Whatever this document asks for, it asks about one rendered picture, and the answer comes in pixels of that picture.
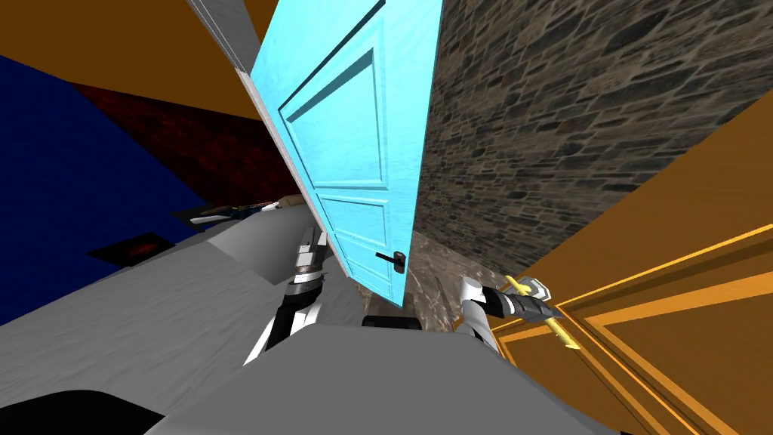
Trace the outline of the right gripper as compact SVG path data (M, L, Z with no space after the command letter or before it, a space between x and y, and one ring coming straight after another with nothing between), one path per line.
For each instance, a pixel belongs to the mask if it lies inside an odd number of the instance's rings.
M551 307L542 300L529 295L506 293L508 316L514 316L526 322L544 322L548 319L563 319L555 307Z

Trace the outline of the orange panelled door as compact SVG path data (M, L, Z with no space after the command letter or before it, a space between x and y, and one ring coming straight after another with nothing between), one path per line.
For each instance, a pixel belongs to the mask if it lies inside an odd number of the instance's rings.
M562 401L632 435L773 435L773 224L490 321L496 348Z

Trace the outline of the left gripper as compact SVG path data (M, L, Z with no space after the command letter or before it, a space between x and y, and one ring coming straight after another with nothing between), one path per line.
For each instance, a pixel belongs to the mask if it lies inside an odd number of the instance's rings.
M307 227L301 239L296 267L317 267L324 262L328 251L327 233L318 227Z

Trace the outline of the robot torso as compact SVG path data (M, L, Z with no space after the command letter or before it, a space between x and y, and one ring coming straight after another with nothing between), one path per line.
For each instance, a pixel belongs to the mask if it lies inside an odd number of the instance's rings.
M478 339L305 325L146 435L619 435Z

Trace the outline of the yellow lever door handle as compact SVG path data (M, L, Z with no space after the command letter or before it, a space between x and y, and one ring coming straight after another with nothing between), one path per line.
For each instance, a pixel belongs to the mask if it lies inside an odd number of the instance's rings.
M505 275L505 280L513 287L520 295L527 295L532 292L533 288L530 285L519 283L513 277ZM580 346L574 341L574 339L564 330L560 324L554 318L550 317L544 320L544 323L551 330L551 332L565 345L572 350L579 350Z

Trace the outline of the cyan panelled door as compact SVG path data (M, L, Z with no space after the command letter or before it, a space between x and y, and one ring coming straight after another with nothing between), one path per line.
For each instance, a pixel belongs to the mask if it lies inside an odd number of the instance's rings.
M443 0L279 0L251 72L346 274L402 306ZM406 254L405 274L378 258Z

